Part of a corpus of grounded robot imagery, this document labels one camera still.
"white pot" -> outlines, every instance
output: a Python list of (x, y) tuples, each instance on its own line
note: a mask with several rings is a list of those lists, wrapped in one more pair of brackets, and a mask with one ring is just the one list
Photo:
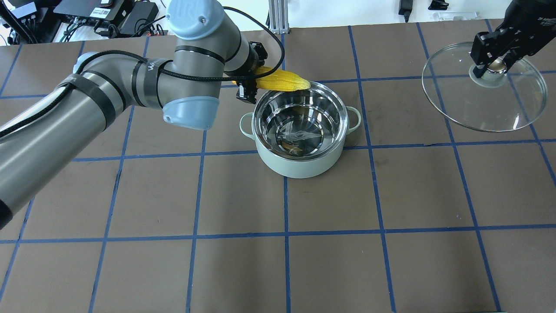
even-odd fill
[[(332, 151), (327, 154), (312, 160), (289, 160), (285, 159), (279, 155), (276, 155), (272, 151), (268, 150), (261, 142), (258, 136), (255, 134), (255, 115), (254, 112), (245, 114), (240, 120), (240, 130), (241, 132), (255, 141), (257, 146), (257, 152), (259, 156), (265, 162), (265, 164), (271, 168), (273, 171), (280, 175), (290, 177), (290, 178), (309, 178), (322, 174), (326, 170), (332, 167), (334, 163), (340, 158), (340, 154), (344, 148), (345, 136), (349, 135), (351, 132), (356, 130), (359, 125), (361, 125), (361, 114), (356, 108), (351, 106), (345, 107), (348, 111), (354, 112), (357, 117), (357, 125), (352, 128), (348, 128), (343, 136), (339, 145), (333, 148)], [(246, 132), (242, 127), (242, 122), (247, 119), (251, 119), (251, 133)]]

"yellow corn cob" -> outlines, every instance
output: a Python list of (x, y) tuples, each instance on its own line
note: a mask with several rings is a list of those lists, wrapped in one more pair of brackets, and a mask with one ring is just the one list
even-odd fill
[[(270, 70), (272, 68), (261, 66), (256, 70), (255, 74), (263, 74)], [(257, 79), (256, 82), (257, 88), (276, 91), (296, 91), (307, 89), (311, 86), (308, 80), (299, 77), (295, 73), (283, 70), (276, 70), (271, 75)]]

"glass lid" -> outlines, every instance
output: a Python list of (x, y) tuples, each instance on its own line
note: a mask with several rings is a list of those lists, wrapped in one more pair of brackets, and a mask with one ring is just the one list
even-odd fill
[(512, 131), (534, 122), (547, 104), (539, 71), (522, 59), (506, 73), (499, 59), (477, 79), (472, 45), (456, 43), (427, 60), (421, 80), (432, 105), (450, 120), (479, 131)]

